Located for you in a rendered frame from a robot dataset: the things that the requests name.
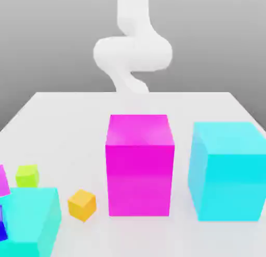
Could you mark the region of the small orange cube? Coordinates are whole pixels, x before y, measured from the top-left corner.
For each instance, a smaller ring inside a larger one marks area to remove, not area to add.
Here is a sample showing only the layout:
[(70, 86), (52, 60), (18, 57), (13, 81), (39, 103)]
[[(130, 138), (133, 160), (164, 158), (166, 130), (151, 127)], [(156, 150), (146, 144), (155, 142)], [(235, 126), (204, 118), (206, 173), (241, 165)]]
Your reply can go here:
[(78, 190), (68, 199), (69, 214), (82, 222), (86, 222), (96, 208), (96, 196), (83, 189)]

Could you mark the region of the small lime green cube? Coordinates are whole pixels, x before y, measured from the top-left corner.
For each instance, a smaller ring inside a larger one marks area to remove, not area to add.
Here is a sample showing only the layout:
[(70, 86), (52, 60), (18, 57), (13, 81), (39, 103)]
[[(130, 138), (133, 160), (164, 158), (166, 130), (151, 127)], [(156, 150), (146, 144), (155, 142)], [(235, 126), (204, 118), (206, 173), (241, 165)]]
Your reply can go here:
[(37, 165), (19, 166), (16, 172), (17, 187), (38, 187), (39, 172)]

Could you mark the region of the small violet cube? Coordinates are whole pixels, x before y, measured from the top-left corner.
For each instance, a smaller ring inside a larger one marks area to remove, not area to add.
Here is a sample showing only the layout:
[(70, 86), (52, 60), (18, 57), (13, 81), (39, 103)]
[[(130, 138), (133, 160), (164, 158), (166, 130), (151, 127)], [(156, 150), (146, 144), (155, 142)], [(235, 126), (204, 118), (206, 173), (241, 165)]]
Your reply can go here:
[(10, 188), (6, 177), (4, 166), (0, 165), (0, 197), (10, 194)]

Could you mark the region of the small blue cube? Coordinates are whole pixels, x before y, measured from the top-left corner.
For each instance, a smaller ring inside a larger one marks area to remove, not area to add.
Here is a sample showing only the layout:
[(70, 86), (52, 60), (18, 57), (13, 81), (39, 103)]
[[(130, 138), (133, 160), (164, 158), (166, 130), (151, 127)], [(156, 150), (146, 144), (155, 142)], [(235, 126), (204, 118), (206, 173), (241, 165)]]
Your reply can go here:
[(8, 238), (6, 223), (3, 213), (3, 207), (0, 205), (0, 241), (6, 240)]

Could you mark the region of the large magenta box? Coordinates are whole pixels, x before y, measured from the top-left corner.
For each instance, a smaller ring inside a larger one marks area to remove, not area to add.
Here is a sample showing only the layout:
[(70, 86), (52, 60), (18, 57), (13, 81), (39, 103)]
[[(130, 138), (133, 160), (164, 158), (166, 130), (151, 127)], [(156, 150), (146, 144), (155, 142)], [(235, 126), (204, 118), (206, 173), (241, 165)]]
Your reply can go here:
[(167, 115), (112, 114), (105, 142), (109, 215), (168, 216), (174, 155)]

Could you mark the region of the large cyan box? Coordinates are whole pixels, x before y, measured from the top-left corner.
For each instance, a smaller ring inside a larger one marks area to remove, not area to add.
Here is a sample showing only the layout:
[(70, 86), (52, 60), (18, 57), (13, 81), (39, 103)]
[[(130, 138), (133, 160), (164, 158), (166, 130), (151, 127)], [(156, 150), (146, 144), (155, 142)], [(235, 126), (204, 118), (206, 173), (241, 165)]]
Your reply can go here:
[(258, 221), (266, 200), (266, 138), (246, 121), (195, 122), (188, 187), (200, 221)]

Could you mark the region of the large turquoise box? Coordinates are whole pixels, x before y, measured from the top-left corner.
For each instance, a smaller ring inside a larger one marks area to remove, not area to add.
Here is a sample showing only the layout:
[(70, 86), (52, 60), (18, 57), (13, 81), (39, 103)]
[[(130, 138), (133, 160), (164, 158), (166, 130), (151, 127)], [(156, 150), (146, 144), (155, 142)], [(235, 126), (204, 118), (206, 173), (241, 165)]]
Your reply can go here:
[(7, 239), (0, 257), (51, 257), (61, 224), (55, 187), (12, 187), (0, 197)]

